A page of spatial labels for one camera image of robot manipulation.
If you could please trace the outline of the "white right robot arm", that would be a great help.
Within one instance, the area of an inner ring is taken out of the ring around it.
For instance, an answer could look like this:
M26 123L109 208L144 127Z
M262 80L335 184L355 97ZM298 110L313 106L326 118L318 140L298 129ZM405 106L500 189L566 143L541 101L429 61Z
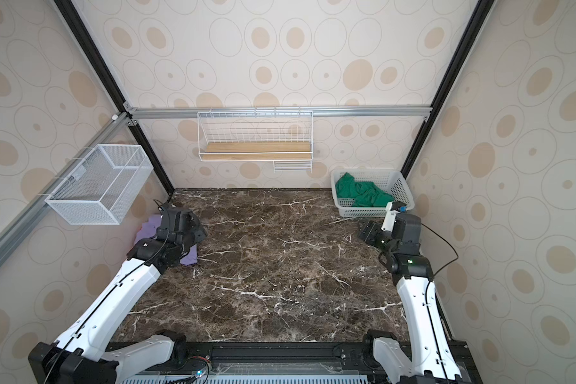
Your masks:
M390 336L372 338L374 360L391 383L462 383L437 305L435 274L420 252L421 219L388 211L383 223L368 222L359 237L379 250L406 316L411 355Z

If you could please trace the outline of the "green t-shirt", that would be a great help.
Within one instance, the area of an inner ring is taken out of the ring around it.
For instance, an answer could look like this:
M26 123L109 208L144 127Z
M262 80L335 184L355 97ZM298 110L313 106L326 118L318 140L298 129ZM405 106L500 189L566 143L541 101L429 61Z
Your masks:
M353 200L353 207L386 207L395 201L395 197L381 190L373 182L358 182L355 177L345 173L335 184L338 198Z

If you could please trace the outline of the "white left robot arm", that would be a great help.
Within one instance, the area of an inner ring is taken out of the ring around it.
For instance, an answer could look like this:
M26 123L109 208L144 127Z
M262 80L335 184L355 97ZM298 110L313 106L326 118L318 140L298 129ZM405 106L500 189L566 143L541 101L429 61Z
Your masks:
M180 368L186 363L186 338L173 331L161 331L118 350L107 349L143 294L207 236L192 210L167 203L160 211L155 236L133 246L117 275L83 315L54 342L40 342L29 353L36 382L121 383L152 366Z

